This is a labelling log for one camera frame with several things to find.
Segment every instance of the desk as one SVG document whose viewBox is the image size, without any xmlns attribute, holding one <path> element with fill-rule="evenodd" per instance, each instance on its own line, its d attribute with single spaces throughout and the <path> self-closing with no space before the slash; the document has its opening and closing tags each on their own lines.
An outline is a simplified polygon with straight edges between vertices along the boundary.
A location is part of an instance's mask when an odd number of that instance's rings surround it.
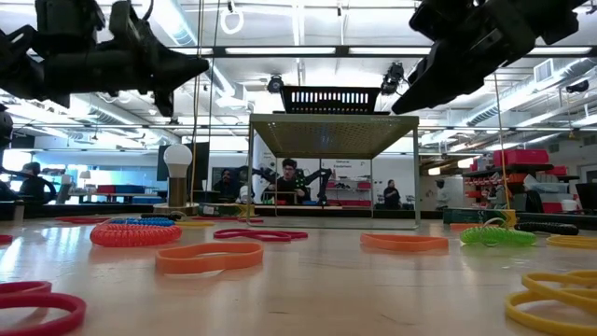
<svg viewBox="0 0 597 336">
<path fill-rule="evenodd" d="M 105 196 L 108 202 L 117 202 L 118 197 L 122 197 L 124 203 L 132 203 L 132 198 L 138 197 L 158 197 L 158 194 L 145 193 L 105 193 L 105 192 L 87 192 L 87 193 L 72 193 L 69 196 L 78 196 L 78 202 L 85 202 L 86 196 Z"/>
</svg>

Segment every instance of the coiled cord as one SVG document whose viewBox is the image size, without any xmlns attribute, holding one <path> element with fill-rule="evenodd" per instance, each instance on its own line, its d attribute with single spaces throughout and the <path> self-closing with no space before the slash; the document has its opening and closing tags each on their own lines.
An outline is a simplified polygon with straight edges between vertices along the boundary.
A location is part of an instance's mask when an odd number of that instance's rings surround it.
<svg viewBox="0 0 597 336">
<path fill-rule="evenodd" d="M 182 230 L 176 226 L 100 224 L 93 228 L 90 239 L 105 247 L 135 247 L 168 244 L 181 234 Z"/>
</svg>

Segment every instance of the lamp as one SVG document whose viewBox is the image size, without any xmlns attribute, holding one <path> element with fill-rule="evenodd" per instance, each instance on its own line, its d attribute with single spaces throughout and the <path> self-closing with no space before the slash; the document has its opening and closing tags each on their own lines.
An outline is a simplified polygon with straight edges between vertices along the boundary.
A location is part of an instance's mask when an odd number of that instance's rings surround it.
<svg viewBox="0 0 597 336">
<path fill-rule="evenodd" d="M 193 153 L 185 145 L 172 145 L 164 151 L 168 166 L 168 206 L 187 205 L 187 169 L 193 161 Z"/>
<path fill-rule="evenodd" d="M 78 178 L 83 180 L 83 188 L 85 188 L 85 180 L 91 179 L 91 172 L 83 171 L 78 175 Z"/>
<path fill-rule="evenodd" d="M 431 168 L 427 172 L 430 176 L 437 176 L 441 174 L 441 170 L 439 168 Z"/>
</svg>

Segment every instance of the red rubber band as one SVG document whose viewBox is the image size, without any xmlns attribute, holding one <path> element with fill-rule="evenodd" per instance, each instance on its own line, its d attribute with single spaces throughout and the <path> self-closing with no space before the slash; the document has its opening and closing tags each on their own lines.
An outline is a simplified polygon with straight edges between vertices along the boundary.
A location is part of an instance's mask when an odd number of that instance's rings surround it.
<svg viewBox="0 0 597 336">
<path fill-rule="evenodd" d="M 22 307 L 58 308 L 71 312 L 71 314 L 29 328 L 0 330 L 0 336 L 62 335 L 78 328 L 83 323 L 87 304 L 78 297 L 57 293 L 0 296 L 0 309 Z"/>
<path fill-rule="evenodd" d="M 177 226 L 100 224 L 91 231 L 91 241 L 106 247 L 135 247 L 168 244 L 180 238 Z"/>
<path fill-rule="evenodd" d="M 0 284 L 0 296 L 6 294 L 50 293 L 52 284 L 48 281 L 21 281 Z"/>
<path fill-rule="evenodd" d="M 71 224 L 100 224 L 109 220 L 110 217 L 57 217 L 54 219 Z"/>
<path fill-rule="evenodd" d="M 215 239 L 236 237 L 253 238 L 262 242 L 290 242 L 295 239 L 308 238 L 309 234 L 300 231 L 265 231 L 250 229 L 226 229 L 214 232 Z"/>
<path fill-rule="evenodd" d="M 246 223 L 246 218 L 239 218 L 239 223 Z M 249 218 L 249 223 L 263 223 L 263 219 Z"/>
<path fill-rule="evenodd" d="M 0 234 L 0 245 L 12 243 L 12 236 L 9 234 Z"/>
</svg>

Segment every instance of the person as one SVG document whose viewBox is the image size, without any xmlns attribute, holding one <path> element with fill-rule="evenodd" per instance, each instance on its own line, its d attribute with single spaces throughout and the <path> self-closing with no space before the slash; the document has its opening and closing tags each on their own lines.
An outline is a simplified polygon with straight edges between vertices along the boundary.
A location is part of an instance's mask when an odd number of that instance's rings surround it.
<svg viewBox="0 0 597 336">
<path fill-rule="evenodd" d="M 444 188 L 445 182 L 443 179 L 436 180 L 437 185 L 437 197 L 436 197 L 436 210 L 442 211 L 448 207 L 448 191 Z"/>
<path fill-rule="evenodd" d="M 297 162 L 292 159 L 284 159 L 282 161 L 282 168 L 284 173 L 282 177 L 278 178 L 276 181 L 276 185 L 278 186 L 278 191 L 281 192 L 296 192 L 297 193 L 297 203 L 302 204 L 303 201 L 309 201 L 310 195 L 309 191 L 307 190 L 306 186 L 297 186 Z M 275 190 L 273 185 L 268 186 L 268 190 Z M 285 201 L 286 204 L 294 204 L 295 203 L 295 196 L 293 194 L 284 193 L 278 195 L 279 201 Z"/>
<path fill-rule="evenodd" d="M 388 181 L 388 188 L 383 191 L 385 199 L 385 208 L 388 210 L 397 210 L 400 208 L 400 193 L 396 189 L 394 180 Z"/>
<path fill-rule="evenodd" d="M 220 175 L 220 180 L 214 184 L 213 191 L 219 191 L 218 199 L 227 202 L 234 202 L 239 197 L 239 186 L 232 179 L 230 169 L 224 169 Z"/>
<path fill-rule="evenodd" d="M 29 162 L 22 166 L 21 171 L 29 175 L 38 176 L 41 173 L 41 166 L 38 162 Z M 45 186 L 46 184 L 41 178 L 26 178 L 21 184 L 19 196 L 25 200 L 43 201 L 46 197 L 44 193 Z"/>
</svg>

